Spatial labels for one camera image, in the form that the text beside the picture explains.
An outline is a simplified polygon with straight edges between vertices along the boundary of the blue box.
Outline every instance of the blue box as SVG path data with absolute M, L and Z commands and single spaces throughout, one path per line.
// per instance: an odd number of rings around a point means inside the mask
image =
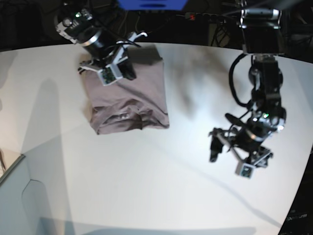
M 180 11 L 188 0 L 118 0 L 125 10 L 176 10 Z

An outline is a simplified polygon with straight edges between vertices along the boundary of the white table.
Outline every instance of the white table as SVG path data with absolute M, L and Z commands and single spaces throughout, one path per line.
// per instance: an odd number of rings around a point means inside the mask
M 209 131 L 230 126 L 225 113 L 245 112 L 228 87 L 228 69 L 241 52 L 156 46 L 165 62 L 170 129 L 105 136 L 88 123 L 89 101 L 76 73 L 82 48 L 0 54 L 1 84 L 6 80 L 0 89 L 0 146 L 25 153 L 31 179 L 45 184 L 46 222 L 58 234 L 108 228 L 152 235 L 278 234 L 313 143 L 313 65 L 278 58 L 287 124 L 264 143 L 274 152 L 269 167 L 248 180 L 235 175 L 231 153 L 208 163 Z M 252 89 L 249 68 L 245 58 L 235 69 L 242 101 Z

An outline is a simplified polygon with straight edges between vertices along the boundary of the folded brown t-shirt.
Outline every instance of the folded brown t-shirt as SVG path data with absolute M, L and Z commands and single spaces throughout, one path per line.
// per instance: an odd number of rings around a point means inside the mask
M 163 60 L 154 47 L 136 48 L 129 54 L 137 75 L 133 81 L 121 79 L 104 87 L 95 72 L 86 72 L 93 107 L 90 125 L 97 134 L 169 127 Z

